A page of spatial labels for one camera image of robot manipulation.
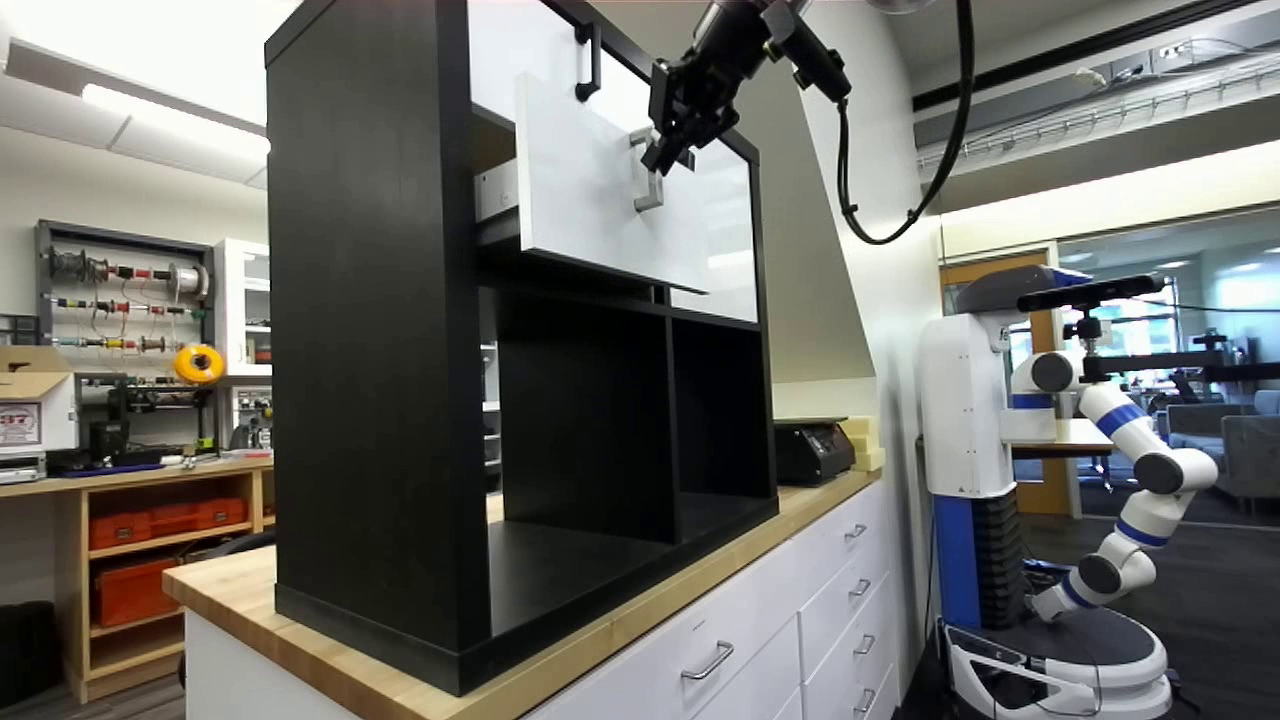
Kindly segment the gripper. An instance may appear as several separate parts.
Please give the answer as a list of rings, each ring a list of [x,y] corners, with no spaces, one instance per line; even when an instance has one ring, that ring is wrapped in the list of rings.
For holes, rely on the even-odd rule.
[[[644,167],[667,176],[671,167],[692,168],[692,150],[705,147],[739,122],[735,99],[741,85],[765,60],[769,37],[762,13],[765,0],[710,0],[692,31],[692,40],[672,64],[654,60],[648,104],[653,132]]]

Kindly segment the yellow foam blocks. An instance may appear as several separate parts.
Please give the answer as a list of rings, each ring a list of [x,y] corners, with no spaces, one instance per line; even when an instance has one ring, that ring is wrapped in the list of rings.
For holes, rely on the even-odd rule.
[[[886,452],[881,443],[881,424],[878,416],[849,416],[838,423],[852,447],[855,471],[879,471],[884,465]]]

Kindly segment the black cabinet with white drawers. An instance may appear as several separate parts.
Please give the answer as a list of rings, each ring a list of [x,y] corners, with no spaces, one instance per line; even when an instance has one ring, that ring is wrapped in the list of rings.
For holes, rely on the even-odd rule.
[[[486,238],[467,0],[302,0],[265,73],[279,614],[462,697],[778,512],[733,128],[755,323]]]

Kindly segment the white and blue mobile robot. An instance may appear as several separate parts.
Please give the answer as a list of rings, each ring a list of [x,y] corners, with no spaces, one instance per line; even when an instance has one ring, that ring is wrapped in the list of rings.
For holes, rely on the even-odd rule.
[[[1174,448],[1155,420],[1111,382],[1071,388],[1062,357],[1085,347],[1064,331],[1061,347],[1009,366],[1011,337],[1030,315],[1032,292],[1092,282],[1030,265],[964,287],[955,313],[923,332],[923,432],[941,610],[934,647],[955,720],[1172,720],[1179,701],[1169,655],[1146,625],[1111,609],[1151,585],[1152,552],[1165,547],[1219,466],[1197,448]],[[1097,550],[1069,566],[1044,565],[1033,584],[1021,541],[1010,445],[1048,438],[1059,400],[1075,395],[1092,421],[1132,461],[1138,491]]]

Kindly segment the white counter drawer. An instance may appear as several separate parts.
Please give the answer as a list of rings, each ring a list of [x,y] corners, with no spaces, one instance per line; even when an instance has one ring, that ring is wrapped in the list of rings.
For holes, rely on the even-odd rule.
[[[794,614],[787,565],[760,557],[522,720],[691,720]],[[704,682],[684,682],[717,641],[733,643],[733,656]]]
[[[817,664],[854,620],[884,575],[887,551],[881,537],[870,538],[800,610],[801,651]]]
[[[890,720],[896,706],[893,591],[865,597],[822,659],[804,669],[803,720]]]
[[[877,480],[790,539],[797,597],[804,603],[883,527],[886,495],[884,483]]]

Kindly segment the white glass door cabinet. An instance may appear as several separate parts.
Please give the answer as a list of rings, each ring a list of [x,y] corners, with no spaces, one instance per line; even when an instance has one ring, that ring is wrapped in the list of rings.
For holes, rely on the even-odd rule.
[[[273,446],[273,319],[270,250],[225,238],[215,247],[215,347],[227,370],[218,382],[223,446],[270,454]]]

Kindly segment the wooden table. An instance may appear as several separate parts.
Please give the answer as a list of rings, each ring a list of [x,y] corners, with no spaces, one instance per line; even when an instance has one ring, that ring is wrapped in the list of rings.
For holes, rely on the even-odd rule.
[[[1014,478],[1020,486],[1042,486],[1060,461],[1110,457],[1114,442],[1087,419],[1059,420],[1048,438],[1015,439],[1010,445]]]

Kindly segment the ceiling light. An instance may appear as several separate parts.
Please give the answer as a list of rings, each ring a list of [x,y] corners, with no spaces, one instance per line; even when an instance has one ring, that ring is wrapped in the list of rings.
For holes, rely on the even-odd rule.
[[[133,120],[170,131],[209,147],[220,149],[242,158],[265,160],[270,141],[255,132],[169,108],[100,85],[86,85],[79,96],[88,104],[128,115]]]

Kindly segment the yellow filament spool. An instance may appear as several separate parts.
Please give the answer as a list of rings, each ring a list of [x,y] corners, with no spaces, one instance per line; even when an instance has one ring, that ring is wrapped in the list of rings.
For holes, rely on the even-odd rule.
[[[211,345],[184,345],[172,363],[178,378],[192,386],[209,386],[227,374],[227,360]]]

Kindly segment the black 3d printer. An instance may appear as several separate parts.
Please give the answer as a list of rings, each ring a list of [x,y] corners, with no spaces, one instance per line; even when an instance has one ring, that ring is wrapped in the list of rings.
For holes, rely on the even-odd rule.
[[[219,452],[214,388],[120,372],[73,374],[81,465],[131,468]]]

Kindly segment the row of orange tool cases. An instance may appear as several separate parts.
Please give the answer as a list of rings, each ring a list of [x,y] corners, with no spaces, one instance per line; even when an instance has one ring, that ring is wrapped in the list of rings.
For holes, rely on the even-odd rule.
[[[239,497],[221,496],[188,503],[164,503],[104,514],[90,519],[90,550],[209,530],[247,521],[248,509]]]

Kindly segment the cardboard box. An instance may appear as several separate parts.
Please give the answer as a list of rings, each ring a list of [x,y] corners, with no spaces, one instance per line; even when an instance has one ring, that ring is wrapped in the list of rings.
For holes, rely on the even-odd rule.
[[[0,402],[41,400],[72,377],[70,365],[52,346],[0,346]]]

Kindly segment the white box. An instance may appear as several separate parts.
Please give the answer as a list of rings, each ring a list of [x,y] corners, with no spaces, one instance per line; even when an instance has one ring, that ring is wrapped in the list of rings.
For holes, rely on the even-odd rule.
[[[79,442],[72,373],[0,373],[0,457],[70,450]]]

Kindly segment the large orange tool case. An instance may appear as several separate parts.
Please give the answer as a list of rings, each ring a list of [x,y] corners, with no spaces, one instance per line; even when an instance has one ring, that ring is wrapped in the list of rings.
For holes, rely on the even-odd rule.
[[[163,588],[174,557],[106,565],[92,575],[91,620],[102,628],[122,626],[177,611],[178,602]]]

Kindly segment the wooden workbench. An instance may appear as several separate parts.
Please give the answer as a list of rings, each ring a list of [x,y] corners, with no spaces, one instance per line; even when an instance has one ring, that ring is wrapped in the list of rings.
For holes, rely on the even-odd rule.
[[[104,514],[232,496],[247,521],[90,550],[90,519]],[[177,670],[184,648],[182,606],[122,626],[91,620],[92,575],[106,565],[174,557],[195,562],[215,546],[260,533],[276,516],[273,461],[220,459],[101,477],[0,486],[0,607],[52,607],[52,657],[70,697],[106,698]]]

